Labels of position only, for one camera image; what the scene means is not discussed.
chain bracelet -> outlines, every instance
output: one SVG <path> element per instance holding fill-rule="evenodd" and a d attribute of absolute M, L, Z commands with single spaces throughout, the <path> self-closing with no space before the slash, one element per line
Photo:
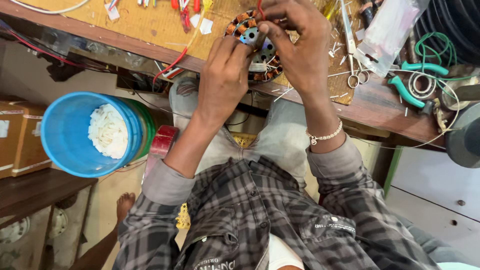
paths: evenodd
<path fill-rule="evenodd" d="M 312 145 L 316 145 L 317 140 L 331 139 L 331 138 L 335 137 L 340 132 L 340 130 L 342 130 L 342 126 L 343 126 L 342 120 L 340 120 L 340 118 L 339 118 L 338 121 L 340 122 L 340 125 L 338 126 L 338 129 L 328 136 L 315 137 L 312 134 L 308 133 L 308 129 L 305 131 L 305 134 L 312 139 Z"/>

cardboard work surface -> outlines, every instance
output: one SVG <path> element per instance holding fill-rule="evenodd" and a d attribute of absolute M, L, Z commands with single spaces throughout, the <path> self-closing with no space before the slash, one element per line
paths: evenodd
<path fill-rule="evenodd" d="M 21 0 L 26 4 L 39 7 L 45 10 L 55 11 L 74 6 L 79 0 Z M 325 4 L 328 0 L 313 0 L 317 8 L 323 12 Z M 70 17 L 91 25 L 91 27 L 102 27 L 121 35 L 137 38 L 153 46 L 162 46 L 181 52 L 185 45 L 190 41 L 193 35 L 193 28 L 189 33 L 183 31 L 180 23 L 178 10 L 172 9 L 169 0 L 157 0 L 156 7 L 153 7 L 153 0 L 150 0 L 149 7 L 144 8 L 137 5 L 133 0 L 120 0 L 117 9 L 120 18 L 110 20 L 104 5 L 110 3 L 109 0 L 90 0 L 82 7 L 71 12 L 64 13 L 63 16 Z M 230 21 L 245 11 L 256 9 L 256 0 L 215 0 L 212 8 L 205 13 L 205 18 L 213 21 L 212 33 L 207 35 L 198 35 L 192 47 L 187 52 L 188 55 L 206 60 L 210 48 L 217 37 L 223 36 L 225 28 Z M 360 8 L 359 0 L 345 0 L 350 20 L 352 23 L 352 32 L 355 33 L 363 28 L 361 16 L 358 14 Z M 189 3 L 190 17 L 193 12 L 193 1 Z M 332 29 L 332 37 L 330 40 L 330 48 L 333 48 L 335 42 L 345 44 L 345 36 L 342 32 L 343 23 L 341 21 L 341 13 L 333 18 L 332 25 L 336 30 Z M 335 57 L 329 57 L 329 74 L 337 74 L 349 70 L 349 63 L 346 60 L 340 66 L 343 56 L 346 54 L 346 46 L 335 53 Z M 328 79 L 328 87 L 331 96 L 339 96 L 332 100 L 342 104 L 350 104 L 353 99 L 354 90 L 347 85 L 348 74 L 333 76 Z M 275 83 L 287 86 L 288 80 L 285 75 L 274 80 Z"/>

gray plaid shirt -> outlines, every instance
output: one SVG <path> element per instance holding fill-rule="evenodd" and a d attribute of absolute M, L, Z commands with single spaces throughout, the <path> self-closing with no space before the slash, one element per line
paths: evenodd
<path fill-rule="evenodd" d="M 119 226 L 113 269 L 264 270 L 269 233 L 290 246 L 305 269 L 439 269 L 388 210 L 348 137 L 330 153 L 307 149 L 307 155 L 322 206 L 265 157 L 231 160 L 195 180 L 159 164 Z M 192 225 L 179 250 L 175 218 L 184 201 Z"/>

fingernail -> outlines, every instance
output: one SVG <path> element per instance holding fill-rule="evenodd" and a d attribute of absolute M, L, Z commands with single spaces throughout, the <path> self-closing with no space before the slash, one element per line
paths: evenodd
<path fill-rule="evenodd" d="M 269 30 L 269 29 L 270 29 L 270 28 L 268 27 L 267 24 L 260 24 L 260 25 L 258 26 L 258 30 L 259 30 L 260 32 L 264 33 L 264 34 L 268 34 L 268 30 Z"/>

brown cardboard box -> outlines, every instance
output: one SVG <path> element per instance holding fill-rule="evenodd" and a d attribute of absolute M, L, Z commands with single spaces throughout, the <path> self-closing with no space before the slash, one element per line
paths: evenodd
<path fill-rule="evenodd" d="M 12 176 L 23 114 L 22 107 L 0 102 L 0 179 Z"/>
<path fill-rule="evenodd" d="M 40 125 L 47 107 L 22 101 L 15 105 L 21 107 L 24 114 L 12 176 L 50 167 L 51 160 L 43 150 L 40 139 Z"/>

